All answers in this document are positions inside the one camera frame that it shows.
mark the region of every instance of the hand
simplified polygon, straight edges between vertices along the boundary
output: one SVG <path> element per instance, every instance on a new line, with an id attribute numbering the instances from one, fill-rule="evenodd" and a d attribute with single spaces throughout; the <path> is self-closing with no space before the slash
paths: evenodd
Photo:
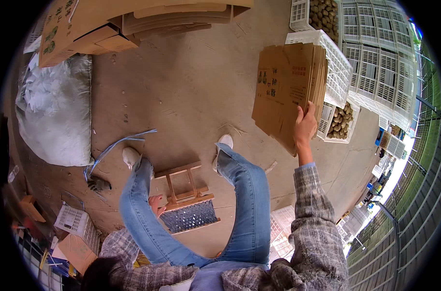
<path id="1" fill-rule="evenodd" d="M 158 209 L 159 200 L 161 199 L 162 194 L 149 197 L 149 206 L 151 206 L 153 213 L 156 215 L 156 218 L 159 218 L 159 216 L 161 216 L 161 214 L 165 211 L 165 206 L 162 206 Z"/>
<path id="2" fill-rule="evenodd" d="M 304 114 L 303 108 L 298 106 L 298 118 L 296 119 L 293 131 L 293 139 L 295 141 L 300 166 L 313 161 L 310 142 L 317 130 L 317 121 L 314 117 L 315 110 L 316 106 L 311 101 L 308 101 L 306 114 Z"/>

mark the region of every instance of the white sack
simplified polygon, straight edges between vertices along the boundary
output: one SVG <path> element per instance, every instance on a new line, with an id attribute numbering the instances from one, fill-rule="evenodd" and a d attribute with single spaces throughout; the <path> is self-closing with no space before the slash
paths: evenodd
<path id="1" fill-rule="evenodd" d="M 54 67 L 31 67 L 15 102 L 21 137 L 50 164 L 93 164 L 91 56 L 77 55 Z"/>

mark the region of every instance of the white sneaker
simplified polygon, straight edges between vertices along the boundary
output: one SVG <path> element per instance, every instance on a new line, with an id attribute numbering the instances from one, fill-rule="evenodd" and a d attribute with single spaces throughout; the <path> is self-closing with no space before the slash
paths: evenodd
<path id="1" fill-rule="evenodd" d="M 219 138 L 218 143 L 224 143 L 224 144 L 228 145 L 231 149 L 233 149 L 233 139 L 232 139 L 232 136 L 230 136 L 230 135 L 223 135 L 223 136 L 221 136 Z M 217 157 L 219 156 L 219 151 L 220 151 L 220 148 L 217 147 L 217 155 L 216 155 L 214 161 L 212 162 L 212 169 L 216 173 L 218 173 L 217 172 Z"/>
<path id="2" fill-rule="evenodd" d="M 128 168 L 131 170 L 141 155 L 136 151 L 136 149 L 126 147 L 122 151 L 122 156 L 124 157 L 125 164 L 127 164 Z"/>

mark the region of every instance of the wooden stool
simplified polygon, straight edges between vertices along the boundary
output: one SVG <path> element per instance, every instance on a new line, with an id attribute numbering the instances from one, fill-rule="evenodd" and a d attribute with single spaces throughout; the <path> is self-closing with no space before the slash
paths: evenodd
<path id="1" fill-rule="evenodd" d="M 216 217 L 214 206 L 212 205 L 214 195 L 208 194 L 201 196 L 201 193 L 208 191 L 209 188 L 206 186 L 197 189 L 194 183 L 192 170 L 200 167 L 201 162 L 194 162 L 186 166 L 159 172 L 154 175 L 155 180 L 165 177 L 167 179 L 167 184 L 169 185 L 170 196 L 167 196 L 168 203 L 166 204 L 166 209 L 160 218 L 169 228 L 171 234 L 186 232 L 220 221 L 220 218 Z M 193 190 L 176 195 L 170 177 L 184 172 L 188 173 L 188 178 Z"/>

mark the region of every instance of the dark hair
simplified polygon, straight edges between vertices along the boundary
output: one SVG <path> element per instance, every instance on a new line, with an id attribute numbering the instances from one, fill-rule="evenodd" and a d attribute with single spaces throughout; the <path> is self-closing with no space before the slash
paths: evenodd
<path id="1" fill-rule="evenodd" d="M 119 262 L 119 258 L 97 258 L 83 275 L 81 291 L 120 291 L 120 284 L 111 283 L 114 267 Z"/>

